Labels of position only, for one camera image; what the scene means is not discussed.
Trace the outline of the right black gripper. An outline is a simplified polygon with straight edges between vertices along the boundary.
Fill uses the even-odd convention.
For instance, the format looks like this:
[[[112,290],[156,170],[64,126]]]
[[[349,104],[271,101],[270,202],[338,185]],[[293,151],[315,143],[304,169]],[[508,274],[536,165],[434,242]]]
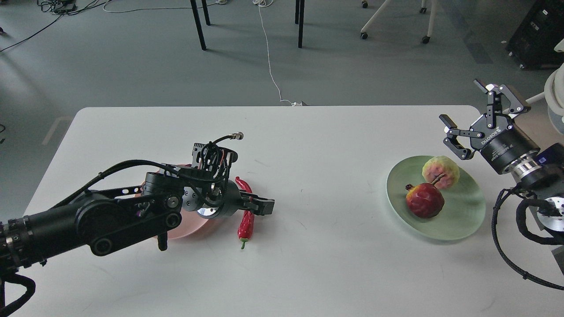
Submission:
[[[497,174],[507,174],[512,162],[540,151],[540,147],[514,122],[516,116],[527,114],[531,107],[511,86],[485,84],[479,79],[473,82],[487,94],[486,112],[471,125],[472,131],[459,129],[448,115],[440,114],[446,133],[443,143],[461,160],[472,159],[477,150]],[[472,138],[474,150],[462,146],[458,136]]]

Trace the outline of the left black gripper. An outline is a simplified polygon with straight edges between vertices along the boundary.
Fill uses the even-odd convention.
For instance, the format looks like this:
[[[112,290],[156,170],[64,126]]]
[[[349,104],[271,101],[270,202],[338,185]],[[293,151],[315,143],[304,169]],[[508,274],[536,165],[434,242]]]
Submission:
[[[226,184],[212,188],[211,196],[202,197],[189,186],[184,188],[183,209],[195,212],[201,218],[228,218],[242,209],[254,215],[271,215],[275,206],[274,199],[266,199],[255,194],[240,194],[236,183],[228,181]]]

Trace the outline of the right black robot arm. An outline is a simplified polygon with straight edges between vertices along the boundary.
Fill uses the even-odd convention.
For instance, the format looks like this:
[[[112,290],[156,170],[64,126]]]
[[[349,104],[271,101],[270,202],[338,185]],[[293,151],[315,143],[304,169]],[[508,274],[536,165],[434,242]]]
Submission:
[[[555,143],[544,151],[517,126],[515,118],[530,110],[530,105],[507,85],[474,84],[487,95],[485,112],[468,129],[460,129],[446,114],[445,145],[461,160],[479,153],[497,174],[511,174],[512,188],[502,189],[492,211],[493,242],[502,259],[523,279],[544,287],[562,290],[520,268],[502,251],[497,236],[497,219],[505,200],[520,197],[516,207],[518,231],[540,245],[563,245],[563,145]]]

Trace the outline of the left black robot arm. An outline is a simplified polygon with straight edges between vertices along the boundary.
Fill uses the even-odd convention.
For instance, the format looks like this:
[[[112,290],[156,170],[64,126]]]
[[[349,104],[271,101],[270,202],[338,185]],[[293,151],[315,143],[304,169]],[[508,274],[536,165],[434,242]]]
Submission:
[[[7,304],[1,288],[1,315],[8,317],[30,300],[36,283],[19,275],[20,268],[87,245],[92,254],[106,256],[156,237],[159,250],[167,249],[167,233],[179,227],[181,211],[195,211],[204,219],[226,218],[238,210],[270,215],[275,201],[230,180],[238,154],[218,146],[227,139],[240,140],[241,132],[208,143],[195,143],[192,163],[158,164],[148,160],[120,162],[77,189],[51,209],[10,219],[1,224],[1,285],[23,286],[26,291]],[[136,166],[153,166],[141,185],[94,190],[91,186],[109,175]]]

